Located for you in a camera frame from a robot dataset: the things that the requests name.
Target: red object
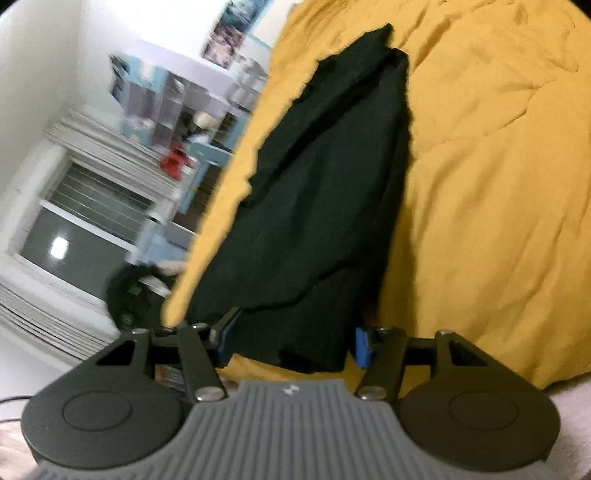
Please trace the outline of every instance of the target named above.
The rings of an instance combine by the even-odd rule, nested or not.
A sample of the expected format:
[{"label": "red object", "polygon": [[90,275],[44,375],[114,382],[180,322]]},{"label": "red object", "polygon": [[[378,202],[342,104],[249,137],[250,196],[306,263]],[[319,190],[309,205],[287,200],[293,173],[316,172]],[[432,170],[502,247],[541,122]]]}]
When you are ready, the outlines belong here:
[{"label": "red object", "polygon": [[160,169],[166,172],[169,177],[180,180],[183,178],[183,166],[190,164],[191,162],[182,147],[173,147],[171,152],[160,162]]}]

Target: gray rubber mat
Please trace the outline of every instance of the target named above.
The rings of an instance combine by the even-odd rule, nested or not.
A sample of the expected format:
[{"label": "gray rubber mat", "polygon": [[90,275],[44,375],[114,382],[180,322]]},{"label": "gray rubber mat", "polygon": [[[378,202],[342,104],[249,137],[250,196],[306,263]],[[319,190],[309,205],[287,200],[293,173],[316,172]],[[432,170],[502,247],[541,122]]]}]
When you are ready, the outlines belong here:
[{"label": "gray rubber mat", "polygon": [[73,471],[42,463],[30,480],[551,480],[542,462],[469,472],[420,450],[389,405],[350,395],[340,380],[243,382],[238,394],[195,406],[180,433],[134,465]]}]

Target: black cloth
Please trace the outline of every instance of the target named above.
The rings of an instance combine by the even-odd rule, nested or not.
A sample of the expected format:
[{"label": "black cloth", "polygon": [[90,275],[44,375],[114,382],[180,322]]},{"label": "black cloth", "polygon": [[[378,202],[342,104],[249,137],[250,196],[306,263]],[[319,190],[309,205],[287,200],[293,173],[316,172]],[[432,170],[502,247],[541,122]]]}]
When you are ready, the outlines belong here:
[{"label": "black cloth", "polygon": [[193,293],[188,323],[243,308],[234,353],[340,371],[376,300],[404,191],[407,56],[391,25],[321,60],[258,152],[252,193]]}]

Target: black cable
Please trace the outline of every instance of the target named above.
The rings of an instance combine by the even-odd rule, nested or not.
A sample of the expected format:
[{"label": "black cable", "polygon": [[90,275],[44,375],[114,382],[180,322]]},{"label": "black cable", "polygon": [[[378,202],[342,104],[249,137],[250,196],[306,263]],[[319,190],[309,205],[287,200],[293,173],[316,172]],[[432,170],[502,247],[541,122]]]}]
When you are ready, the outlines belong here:
[{"label": "black cable", "polygon": [[5,403],[10,403],[13,401],[22,401],[22,400],[31,400],[31,395],[19,395],[17,397],[6,397],[0,400],[0,405],[4,405]]},{"label": "black cable", "polygon": [[[0,400],[0,405],[4,405],[6,403],[10,403],[13,401],[23,401],[23,400],[31,400],[32,396],[31,395],[18,395],[16,397],[6,397]],[[2,423],[9,423],[11,421],[21,421],[21,419],[5,419],[5,420],[0,420],[0,424]]]}]

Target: bed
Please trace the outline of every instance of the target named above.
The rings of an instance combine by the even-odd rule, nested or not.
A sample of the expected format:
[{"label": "bed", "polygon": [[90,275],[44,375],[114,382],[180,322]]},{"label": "bed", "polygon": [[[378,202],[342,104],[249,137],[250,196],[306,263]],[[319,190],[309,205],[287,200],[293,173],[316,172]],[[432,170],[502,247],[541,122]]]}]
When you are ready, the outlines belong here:
[{"label": "bed", "polygon": [[[368,320],[413,336],[455,330],[540,388],[591,371],[591,21],[569,0],[295,7],[163,322],[182,320],[249,192],[256,150],[318,59],[388,22],[410,60],[411,167]],[[237,355],[222,374],[301,378]],[[350,359],[339,374],[351,388],[361,375]]]}]

